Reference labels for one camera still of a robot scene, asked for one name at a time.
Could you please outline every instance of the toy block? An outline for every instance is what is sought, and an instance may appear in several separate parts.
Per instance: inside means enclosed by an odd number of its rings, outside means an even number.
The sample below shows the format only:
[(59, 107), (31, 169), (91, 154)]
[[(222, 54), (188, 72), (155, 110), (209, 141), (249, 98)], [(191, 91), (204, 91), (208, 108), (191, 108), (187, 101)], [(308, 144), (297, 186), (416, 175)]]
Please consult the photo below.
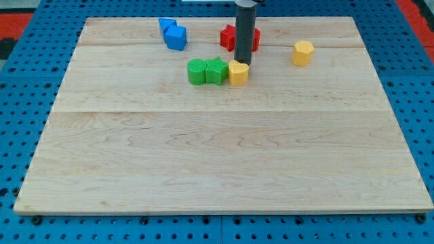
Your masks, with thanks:
[(306, 66), (311, 62), (314, 51), (315, 48), (311, 42), (298, 41), (292, 49), (292, 62), (298, 66)]
[(255, 28), (255, 33), (253, 36), (253, 48), (252, 48), (252, 52), (255, 52), (256, 50), (259, 49), (259, 39), (260, 39), (260, 31), (259, 29)]
[(229, 62), (229, 83), (233, 86), (244, 85), (249, 76), (249, 66), (236, 60)]
[(187, 44), (187, 33), (183, 26), (170, 26), (165, 33), (167, 48), (182, 51)]
[[(235, 49), (235, 31), (236, 28), (230, 24), (226, 25), (226, 28), (220, 31), (220, 45), (231, 52)], [(252, 52), (259, 49), (260, 31), (255, 28), (253, 37)]]
[(226, 28), (220, 31), (220, 45), (225, 47), (228, 52), (235, 49), (235, 27), (230, 24), (226, 25)]
[(189, 76), (189, 82), (192, 85), (202, 85), (205, 83), (205, 69), (206, 69), (205, 60), (196, 58), (190, 60), (187, 64), (187, 72)]
[(166, 34), (167, 30), (169, 29), (169, 27), (177, 25), (176, 20), (168, 19), (168, 18), (159, 18), (158, 23), (160, 24), (161, 36), (163, 37), (164, 42), (166, 42), (165, 34)]
[(206, 60), (205, 82), (222, 85), (222, 82), (228, 78), (228, 64), (223, 62), (220, 57), (213, 60)]

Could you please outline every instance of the green block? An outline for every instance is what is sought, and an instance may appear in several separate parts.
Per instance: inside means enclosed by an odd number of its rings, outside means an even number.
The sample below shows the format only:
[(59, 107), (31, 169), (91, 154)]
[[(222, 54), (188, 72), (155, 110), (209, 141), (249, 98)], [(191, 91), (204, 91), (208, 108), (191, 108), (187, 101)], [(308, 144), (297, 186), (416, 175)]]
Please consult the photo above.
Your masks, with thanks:
[(228, 78), (228, 64), (223, 62), (220, 57), (213, 60), (206, 60), (206, 83), (213, 83), (216, 85), (222, 85), (222, 82)]
[(189, 82), (192, 85), (202, 85), (205, 83), (205, 70), (206, 70), (205, 60), (196, 58), (190, 60), (187, 64), (187, 70), (189, 74)]

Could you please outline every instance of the blue block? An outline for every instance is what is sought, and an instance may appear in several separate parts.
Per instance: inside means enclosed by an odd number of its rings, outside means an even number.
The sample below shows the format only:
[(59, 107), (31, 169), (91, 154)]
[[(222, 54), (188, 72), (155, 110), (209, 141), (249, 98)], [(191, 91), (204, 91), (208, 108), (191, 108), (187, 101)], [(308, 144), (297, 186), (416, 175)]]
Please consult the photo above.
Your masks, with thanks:
[(183, 26), (171, 26), (165, 33), (167, 48), (182, 51), (187, 44), (187, 33)]
[(169, 29), (169, 27), (176, 26), (176, 20), (168, 19), (168, 18), (158, 18), (158, 23), (160, 24), (161, 36), (163, 37), (164, 42), (166, 42), (165, 34), (166, 34), (167, 30)]

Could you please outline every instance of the yellow cube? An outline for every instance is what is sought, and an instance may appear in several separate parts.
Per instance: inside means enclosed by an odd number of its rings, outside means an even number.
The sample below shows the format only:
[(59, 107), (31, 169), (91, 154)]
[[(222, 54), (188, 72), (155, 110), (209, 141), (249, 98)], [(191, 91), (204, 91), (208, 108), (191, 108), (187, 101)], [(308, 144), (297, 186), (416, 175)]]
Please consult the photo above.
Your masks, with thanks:
[(292, 62), (298, 66), (306, 66), (312, 61), (314, 51), (315, 48), (310, 41), (298, 41), (292, 49)]
[(249, 76), (249, 66), (236, 60), (229, 62), (229, 83), (233, 86), (244, 85)]

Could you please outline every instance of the wooden board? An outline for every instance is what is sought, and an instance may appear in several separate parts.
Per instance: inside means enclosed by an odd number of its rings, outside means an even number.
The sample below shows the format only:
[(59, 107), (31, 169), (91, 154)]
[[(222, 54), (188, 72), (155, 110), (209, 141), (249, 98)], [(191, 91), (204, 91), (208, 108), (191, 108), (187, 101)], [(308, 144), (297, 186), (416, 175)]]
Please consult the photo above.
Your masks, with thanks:
[[(247, 85), (192, 86), (233, 18), (90, 18), (14, 209), (46, 215), (370, 214), (433, 208), (352, 18), (259, 18)], [(292, 45), (316, 47), (294, 66)]]

